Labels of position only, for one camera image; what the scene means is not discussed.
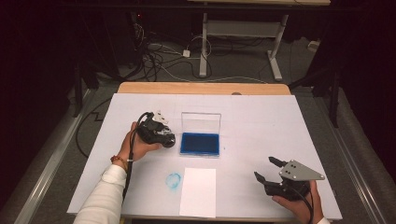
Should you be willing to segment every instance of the gray carpet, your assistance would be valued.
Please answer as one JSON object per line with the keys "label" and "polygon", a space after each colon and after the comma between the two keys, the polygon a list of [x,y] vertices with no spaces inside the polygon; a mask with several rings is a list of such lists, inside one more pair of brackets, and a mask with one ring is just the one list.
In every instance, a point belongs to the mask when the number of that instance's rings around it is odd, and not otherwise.
{"label": "gray carpet", "polygon": [[[306,50],[307,41],[302,39],[293,44],[282,43],[278,53],[277,61],[284,77],[283,83],[290,83],[306,73],[314,53]],[[213,49],[213,54],[209,59],[212,68],[210,80],[239,77],[233,79],[222,79],[219,82],[256,82],[256,78],[268,83],[274,83],[268,60],[264,54],[265,49],[271,48],[272,42],[264,40],[259,46],[235,49],[226,56],[216,56],[224,53],[225,49]],[[181,52],[183,48],[167,43],[173,49]],[[171,60],[176,58],[174,55],[164,54],[164,58]],[[192,63],[193,71],[198,74],[198,61],[189,60]],[[123,74],[130,71],[126,67],[120,68]],[[178,78],[188,80],[200,80],[191,75],[191,66],[188,63],[175,64],[165,71],[161,71],[158,81],[179,81]],[[92,102],[87,111],[91,111],[95,106],[101,104],[105,99],[117,91],[119,84],[108,80],[103,75],[98,75],[101,80],[100,88],[95,92]],[[366,207],[361,202],[361,197],[355,187],[355,183],[343,162],[340,151],[337,149],[337,141],[333,137],[332,127],[328,124],[328,119],[321,111],[320,102],[327,99],[314,98],[309,88],[297,88],[292,92],[297,96],[299,106],[302,110],[304,120],[311,134],[314,145],[318,151],[327,177],[332,185],[335,198],[338,202],[343,215],[343,220],[335,223],[373,223]],[[95,115],[89,115],[78,132],[78,140],[84,153],[89,154],[96,135],[98,134],[102,119],[108,107],[108,102],[98,107],[98,121]],[[380,203],[379,207],[383,210],[388,223],[396,220],[395,200],[396,188],[389,174],[385,171],[381,161],[375,155],[365,137],[359,123],[350,111],[347,99],[341,92],[338,110],[338,131],[343,136],[347,148],[357,161],[368,186],[373,191],[374,197]],[[0,223],[13,223],[18,216],[24,202],[30,194],[35,182],[44,169],[47,160],[51,155],[50,147],[44,147],[36,156],[31,168],[26,173],[24,179],[15,189],[11,200],[8,201],[0,214]],[[79,177],[84,168],[86,159],[79,152],[75,138],[68,146],[64,159],[43,199],[36,210],[32,223],[72,223],[74,216],[66,214],[67,207],[77,186]],[[175,221],[163,220],[134,220],[133,223],[176,223]],[[191,221],[179,221],[178,223],[192,223]]]}

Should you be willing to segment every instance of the white sheet of paper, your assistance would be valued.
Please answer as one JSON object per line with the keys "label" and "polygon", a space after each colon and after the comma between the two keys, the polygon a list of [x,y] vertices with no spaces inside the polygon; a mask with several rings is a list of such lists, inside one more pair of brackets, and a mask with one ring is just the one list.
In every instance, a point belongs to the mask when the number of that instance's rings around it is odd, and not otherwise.
{"label": "white sheet of paper", "polygon": [[185,169],[179,214],[216,217],[216,169]]}

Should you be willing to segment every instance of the blue ink smudge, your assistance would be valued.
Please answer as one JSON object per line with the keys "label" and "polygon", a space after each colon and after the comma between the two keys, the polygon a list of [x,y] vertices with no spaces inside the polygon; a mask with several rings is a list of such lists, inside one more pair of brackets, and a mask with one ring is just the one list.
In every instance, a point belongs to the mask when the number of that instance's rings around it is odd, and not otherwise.
{"label": "blue ink smudge", "polygon": [[180,183],[181,176],[176,173],[170,174],[168,177],[166,177],[166,185],[169,187],[171,190],[176,190],[178,187],[178,184]]}

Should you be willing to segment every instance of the white desk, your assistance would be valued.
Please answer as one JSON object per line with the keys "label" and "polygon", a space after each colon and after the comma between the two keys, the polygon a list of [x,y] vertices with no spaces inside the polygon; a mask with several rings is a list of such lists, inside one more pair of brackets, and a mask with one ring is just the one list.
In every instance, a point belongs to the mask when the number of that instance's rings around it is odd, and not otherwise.
{"label": "white desk", "polygon": [[[189,91],[186,87],[202,86],[207,90],[216,88],[217,84],[184,83],[181,86]],[[220,89],[221,86],[252,90],[267,87],[265,84],[218,85]],[[150,152],[134,163],[131,185],[122,207],[124,217],[191,219],[178,215],[182,185],[170,189],[165,183],[170,174],[179,174],[183,179],[184,169],[188,167],[216,169],[216,220],[287,221],[293,215],[265,194],[253,172],[259,172],[269,181],[280,181],[279,168],[268,161],[269,156],[274,156],[285,161],[295,159],[325,174],[294,96],[119,93],[111,101],[68,213],[78,212],[110,164],[109,158],[119,151],[131,122],[144,112],[157,109],[169,119],[177,142],[171,148]],[[219,158],[179,155],[181,112],[221,114]],[[318,189],[324,215],[328,219],[342,218],[328,180],[318,181]]]}
{"label": "white desk", "polygon": [[[304,5],[304,6],[328,6],[330,0],[190,0],[193,2],[211,3],[234,3],[234,4],[266,4],[266,5]],[[267,51],[268,60],[271,65],[274,78],[282,80],[282,75],[276,61],[276,54],[282,40],[283,32],[286,28],[289,15],[283,15],[280,22],[257,22],[257,21],[212,21],[204,13],[202,48],[200,61],[200,77],[206,77],[207,64],[207,44],[208,35],[229,35],[229,36],[252,36],[252,37],[274,37],[275,44],[272,50]]]}

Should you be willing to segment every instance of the person's right hand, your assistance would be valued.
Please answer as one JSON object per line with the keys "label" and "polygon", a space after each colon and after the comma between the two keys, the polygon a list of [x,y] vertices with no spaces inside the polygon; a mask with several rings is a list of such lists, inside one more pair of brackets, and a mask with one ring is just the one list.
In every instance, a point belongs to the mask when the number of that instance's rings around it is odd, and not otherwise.
{"label": "person's right hand", "polygon": [[[312,223],[318,223],[323,219],[324,216],[320,203],[320,196],[318,193],[317,182],[315,180],[311,180],[309,184],[311,187],[312,198],[314,200],[314,218],[312,220]],[[308,193],[305,196],[305,198],[312,205],[311,193]],[[279,203],[280,205],[284,206],[285,208],[289,209],[300,222],[302,223],[309,222],[309,218],[311,218],[311,214],[303,200],[291,202],[283,197],[276,195],[273,196],[272,199],[275,202]]]}

